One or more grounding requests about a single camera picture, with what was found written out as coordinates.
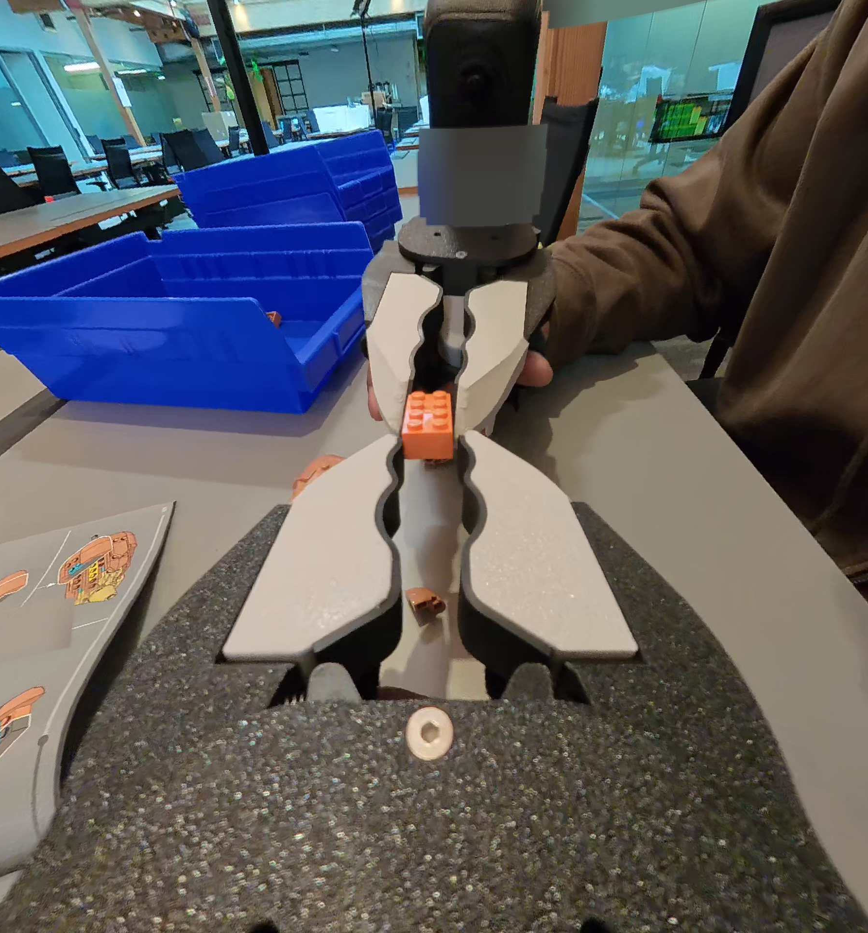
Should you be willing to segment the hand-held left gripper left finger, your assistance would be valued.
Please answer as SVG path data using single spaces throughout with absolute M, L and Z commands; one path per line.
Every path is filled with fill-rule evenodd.
M 229 661 L 279 661 L 310 672 L 333 661 L 376 678 L 402 634 L 401 443 L 360 449 L 291 503 L 223 647 Z

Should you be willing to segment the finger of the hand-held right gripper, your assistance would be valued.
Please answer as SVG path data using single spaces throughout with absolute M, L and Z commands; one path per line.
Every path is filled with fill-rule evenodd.
M 455 380 L 455 436 L 490 434 L 509 398 L 529 349 L 524 336 L 527 295 L 527 283 L 518 281 L 495 281 L 467 295 L 464 312 L 471 332 Z
M 393 273 L 368 326 L 370 375 L 376 404 L 389 431 L 402 431 L 414 358 L 425 341 L 424 321 L 437 309 L 442 289 L 418 274 Z

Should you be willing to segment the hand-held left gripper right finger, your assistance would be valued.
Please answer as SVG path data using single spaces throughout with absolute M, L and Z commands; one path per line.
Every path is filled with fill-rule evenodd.
M 638 644 L 574 504 L 536 467 L 475 431 L 458 445 L 463 543 L 458 629 L 487 671 L 632 659 Z

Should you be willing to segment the orange eight-stud brick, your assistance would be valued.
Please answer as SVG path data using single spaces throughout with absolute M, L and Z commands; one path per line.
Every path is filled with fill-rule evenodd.
M 401 439 L 407 461 L 450 461 L 454 453 L 450 393 L 445 390 L 410 393 L 404 409 Z

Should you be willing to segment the brown quarter-round brick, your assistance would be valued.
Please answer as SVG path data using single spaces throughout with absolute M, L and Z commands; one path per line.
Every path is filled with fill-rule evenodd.
M 438 620 L 447 610 L 445 600 L 427 587 L 405 589 L 404 596 L 413 616 L 421 626 Z

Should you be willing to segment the blue plastic bin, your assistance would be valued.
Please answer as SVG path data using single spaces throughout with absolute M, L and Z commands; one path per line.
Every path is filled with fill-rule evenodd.
M 304 414 L 372 258 L 354 221 L 134 233 L 1 277 L 0 348 L 68 401 Z

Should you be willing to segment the person's right forearm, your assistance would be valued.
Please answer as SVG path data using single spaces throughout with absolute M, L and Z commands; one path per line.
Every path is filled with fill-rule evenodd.
M 703 159 L 650 184 L 637 210 L 551 248 L 556 291 L 543 327 L 551 367 L 740 325 L 746 301 L 719 249 L 717 185 Z

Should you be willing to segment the person's right hand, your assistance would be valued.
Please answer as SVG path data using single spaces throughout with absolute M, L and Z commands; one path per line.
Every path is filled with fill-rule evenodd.
M 549 336 L 549 323 L 542 324 L 531 336 L 516 386 L 520 388 L 543 388 L 553 379 L 553 368 L 544 355 Z

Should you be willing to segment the wooden pillar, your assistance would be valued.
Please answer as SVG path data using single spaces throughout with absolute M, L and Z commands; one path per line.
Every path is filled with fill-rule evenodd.
M 574 107 L 598 101 L 603 71 L 604 22 L 552 28 L 550 3 L 542 2 L 533 81 L 532 123 L 542 120 L 545 100 Z

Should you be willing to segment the brown brick-built model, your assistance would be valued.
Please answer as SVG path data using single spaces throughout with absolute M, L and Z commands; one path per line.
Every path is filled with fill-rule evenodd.
M 332 453 L 321 454 L 314 458 L 293 481 L 289 501 L 293 502 L 309 485 L 338 464 L 344 462 L 345 459 L 343 456 Z

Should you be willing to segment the black mesh chair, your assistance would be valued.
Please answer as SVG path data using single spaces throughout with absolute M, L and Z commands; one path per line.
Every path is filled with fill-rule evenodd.
M 547 96 L 541 116 L 546 129 L 544 186 L 534 220 L 544 249 L 556 242 L 580 173 L 585 169 L 599 100 L 560 104 Z

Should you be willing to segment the stack of blue bins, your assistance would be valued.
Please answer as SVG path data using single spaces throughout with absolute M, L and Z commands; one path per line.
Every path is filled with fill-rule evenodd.
M 403 218 L 391 157 L 375 130 L 226 159 L 173 179 L 204 228 L 352 221 L 376 252 Z

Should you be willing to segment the monitor with green display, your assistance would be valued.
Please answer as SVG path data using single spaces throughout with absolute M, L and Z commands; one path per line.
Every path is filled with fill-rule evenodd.
M 649 135 L 651 145 L 709 140 L 719 137 L 731 110 L 727 93 L 659 97 Z

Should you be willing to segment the black steel column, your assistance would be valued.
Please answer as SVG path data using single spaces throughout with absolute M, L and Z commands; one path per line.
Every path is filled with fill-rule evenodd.
M 230 15 L 230 3 L 228 1 L 207 1 L 206 3 L 230 74 L 235 101 L 239 106 L 249 146 L 255 156 L 268 155 L 270 147 L 256 107 L 253 88 L 244 66 L 238 37 Z

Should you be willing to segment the grey instruction booklet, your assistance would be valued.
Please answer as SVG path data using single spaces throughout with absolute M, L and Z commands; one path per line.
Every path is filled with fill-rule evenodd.
M 0 544 L 0 876 L 49 829 L 70 724 L 174 510 L 163 503 Z

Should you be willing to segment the black framed panel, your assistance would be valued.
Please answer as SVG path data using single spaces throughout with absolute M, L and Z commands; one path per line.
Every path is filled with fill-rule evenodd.
M 826 28 L 838 5 L 838 1 L 779 1 L 757 8 L 721 135 Z

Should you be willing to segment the person's brown hoodie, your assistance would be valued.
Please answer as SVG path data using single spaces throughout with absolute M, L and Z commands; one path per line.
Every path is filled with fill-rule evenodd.
M 868 578 L 868 2 L 766 86 L 716 152 L 764 261 L 720 423 L 847 577 Z

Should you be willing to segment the long wooden table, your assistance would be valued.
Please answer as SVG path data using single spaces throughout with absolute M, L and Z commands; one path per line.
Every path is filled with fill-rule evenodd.
M 64 235 L 180 195 L 176 185 L 68 195 L 0 214 L 0 259 L 41 249 Z

